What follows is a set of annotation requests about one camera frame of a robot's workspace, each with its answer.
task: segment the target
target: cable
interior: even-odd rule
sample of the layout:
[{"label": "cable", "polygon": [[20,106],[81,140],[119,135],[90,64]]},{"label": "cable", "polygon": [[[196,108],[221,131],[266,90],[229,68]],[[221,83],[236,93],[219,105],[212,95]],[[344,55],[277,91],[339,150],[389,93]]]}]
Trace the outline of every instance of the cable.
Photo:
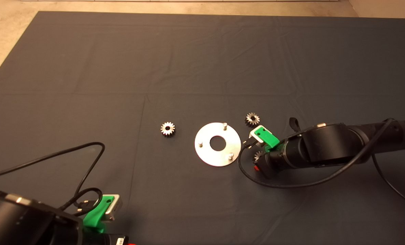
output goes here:
[{"label": "cable", "polygon": [[106,146],[101,142],[90,142],[90,143],[82,144],[80,146],[75,146],[73,148],[64,149],[64,150],[61,150],[61,151],[58,151],[58,152],[55,152],[55,153],[52,153],[52,154],[49,154],[49,155],[46,155],[46,156],[43,156],[43,157],[36,158],[36,159],[31,160],[31,161],[29,161],[27,163],[22,163],[22,164],[19,164],[18,166],[14,166],[14,167],[11,167],[9,169],[2,170],[2,171],[0,171],[0,176],[4,175],[4,174],[11,173],[11,172],[19,170],[19,169],[23,169],[25,167],[31,166],[31,165],[36,164],[36,163],[40,163],[40,162],[48,160],[50,158],[57,157],[59,155],[67,154],[69,152],[77,151],[79,149],[83,149],[83,148],[86,148],[86,147],[89,147],[89,146],[95,146],[95,145],[101,146],[102,149],[99,152],[98,156],[96,157],[95,161],[92,163],[92,166],[90,166],[89,170],[86,172],[86,175],[84,176],[84,178],[81,180],[80,184],[78,185],[77,189],[79,190],[81,185],[84,183],[84,180],[87,178],[87,175],[89,175],[90,171],[95,166],[95,164],[97,163],[97,161],[99,160],[99,158],[101,157],[101,155],[103,154],[103,152],[105,150]]},{"label": "cable", "polygon": [[[32,160],[32,161],[29,161],[29,162],[27,162],[27,163],[22,163],[22,164],[20,164],[20,165],[18,165],[18,166],[14,166],[14,167],[11,167],[11,168],[9,168],[9,169],[2,170],[2,171],[0,171],[0,176],[1,176],[1,175],[4,175],[4,174],[11,173],[11,172],[16,171],[16,170],[19,170],[19,169],[23,169],[23,168],[25,168],[25,167],[31,166],[31,165],[36,164],[36,163],[40,163],[40,162],[42,162],[42,161],[48,160],[48,159],[53,158],[53,157],[57,157],[57,156],[64,155],[64,154],[67,154],[67,153],[70,153],[70,152],[75,152],[75,151],[80,150],[80,149],[84,149],[84,148],[89,147],[89,146],[101,146],[101,150],[100,150],[100,152],[98,153],[98,155],[96,156],[96,158],[95,158],[95,160],[93,161],[92,165],[91,165],[91,166],[89,167],[89,169],[87,170],[87,172],[86,172],[86,174],[84,175],[84,177],[81,179],[80,183],[78,184],[78,186],[77,186],[77,188],[76,188],[76,190],[75,190],[74,197],[73,197],[73,198],[75,198],[75,197],[78,196],[79,193],[81,193],[81,192],[80,192],[81,186],[83,185],[84,181],[86,180],[86,178],[88,177],[88,175],[89,175],[90,172],[92,171],[93,167],[95,167],[96,163],[98,162],[98,160],[99,160],[99,159],[101,158],[101,156],[103,155],[103,153],[104,153],[104,151],[105,151],[105,149],[106,149],[106,146],[104,145],[104,143],[101,143],[101,142],[90,142],[90,143],[82,144],[82,145],[75,146],[75,147],[72,147],[72,148],[69,148],[69,149],[64,149],[64,150],[61,150],[61,151],[58,151],[58,152],[54,152],[54,153],[51,153],[51,154],[49,154],[49,155],[45,155],[45,156],[43,156],[43,157],[36,158],[36,159],[34,159],[34,160]],[[75,201],[74,201],[74,202],[71,202],[71,204],[73,203],[73,204],[77,207],[78,204],[77,204]]]},{"label": "cable", "polygon": [[304,183],[304,184],[289,184],[289,185],[275,185],[275,184],[269,184],[260,180],[255,179],[254,177],[252,177],[251,175],[249,175],[245,169],[243,169],[242,163],[240,162],[240,157],[242,156],[243,150],[245,150],[248,146],[244,146],[238,156],[237,156],[237,163],[238,163],[238,167],[240,168],[240,170],[242,171],[242,173],[250,180],[254,181],[255,183],[258,183],[260,185],[266,186],[266,187],[270,187],[270,188],[281,188],[281,189],[287,189],[287,188],[298,188],[298,187],[308,187],[308,186],[314,186],[314,185],[318,185],[321,183],[325,183],[329,180],[332,180],[333,178],[337,177],[338,175],[340,175],[341,173],[343,173],[344,171],[346,171],[346,169],[348,169],[349,167],[351,167],[353,164],[355,164],[359,159],[361,159],[362,157],[364,157],[367,153],[370,152],[370,150],[375,146],[378,138],[380,138],[380,136],[383,134],[383,132],[389,127],[389,125],[391,124],[391,122],[393,121],[392,118],[388,118],[384,125],[378,130],[378,132],[371,138],[371,140],[369,142],[367,142],[365,144],[365,146],[360,150],[360,152],[357,153],[357,155],[355,155],[345,166],[341,167],[340,169],[338,169],[337,171],[335,171],[334,173],[330,174],[328,177],[325,177],[321,180],[317,180],[314,182],[310,182],[310,183]]},{"label": "cable", "polygon": [[373,160],[373,164],[375,165],[376,170],[378,171],[378,174],[381,176],[381,178],[384,180],[385,183],[387,183],[390,188],[392,188],[400,197],[402,197],[403,199],[405,199],[404,194],[400,193],[400,191],[398,191],[384,176],[383,172],[381,171],[381,168],[378,165],[378,161],[376,160],[375,154],[372,155],[372,160]]},{"label": "cable", "polygon": [[67,201],[65,204],[63,204],[61,207],[59,207],[60,210],[65,211],[65,209],[67,209],[72,203],[76,203],[76,201],[78,200],[78,198],[82,197],[84,194],[86,194],[89,191],[94,191],[98,194],[98,200],[95,202],[95,204],[86,210],[80,211],[78,213],[73,214],[74,216],[81,216],[83,214],[87,214],[88,212],[92,211],[93,209],[95,209],[101,202],[101,200],[103,199],[103,192],[95,187],[91,187],[91,188],[87,188],[84,189],[80,192],[78,192],[75,196],[73,196],[69,201]]}]

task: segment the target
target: spur gear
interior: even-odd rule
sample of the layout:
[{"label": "spur gear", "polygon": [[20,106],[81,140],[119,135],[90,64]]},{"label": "spur gear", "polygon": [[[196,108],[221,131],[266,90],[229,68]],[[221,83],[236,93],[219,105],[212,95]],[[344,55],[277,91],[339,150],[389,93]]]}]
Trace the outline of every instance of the spur gear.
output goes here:
[{"label": "spur gear", "polygon": [[255,128],[260,123],[260,117],[256,113],[248,113],[245,118],[245,123],[249,127]]},{"label": "spur gear", "polygon": [[175,125],[170,121],[167,121],[161,125],[160,130],[165,137],[170,137],[175,133]]},{"label": "spur gear", "polygon": [[256,162],[262,155],[264,155],[264,152],[263,151],[257,151],[255,154],[254,154],[254,162]]}]

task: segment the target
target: gray tablecloth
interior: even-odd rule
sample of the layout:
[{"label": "gray tablecloth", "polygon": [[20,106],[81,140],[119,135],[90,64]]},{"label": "gray tablecloth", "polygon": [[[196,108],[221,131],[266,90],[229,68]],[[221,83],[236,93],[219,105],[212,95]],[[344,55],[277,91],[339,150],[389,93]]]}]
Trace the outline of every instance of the gray tablecloth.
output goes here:
[{"label": "gray tablecloth", "polygon": [[[122,196],[108,231],[137,244],[405,244],[405,201],[371,163],[294,190],[203,163],[196,132],[225,121],[244,139],[249,112],[279,138],[291,116],[405,119],[405,19],[39,12],[0,68],[0,169],[102,141],[84,187]],[[0,190],[58,206],[97,152],[7,174]],[[378,160],[405,193],[405,152]]]}]

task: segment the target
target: beige floor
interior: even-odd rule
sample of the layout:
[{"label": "beige floor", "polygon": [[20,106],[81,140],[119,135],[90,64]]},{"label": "beige floor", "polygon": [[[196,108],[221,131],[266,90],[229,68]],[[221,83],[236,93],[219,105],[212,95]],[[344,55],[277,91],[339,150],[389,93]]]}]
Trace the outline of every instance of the beige floor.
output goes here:
[{"label": "beige floor", "polygon": [[405,17],[405,0],[238,3],[24,2],[0,0],[0,65],[37,11]]}]

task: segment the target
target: circular plate with hole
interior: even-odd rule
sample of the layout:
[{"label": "circular plate with hole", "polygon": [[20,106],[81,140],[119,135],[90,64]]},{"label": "circular plate with hole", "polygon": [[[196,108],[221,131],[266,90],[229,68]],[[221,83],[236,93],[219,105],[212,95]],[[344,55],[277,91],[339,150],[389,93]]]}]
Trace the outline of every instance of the circular plate with hole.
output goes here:
[{"label": "circular plate with hole", "polygon": [[[225,140],[225,148],[217,151],[210,146],[214,137]],[[211,166],[227,166],[234,162],[242,142],[237,132],[225,122],[212,122],[202,127],[195,137],[195,150],[199,158]]]}]

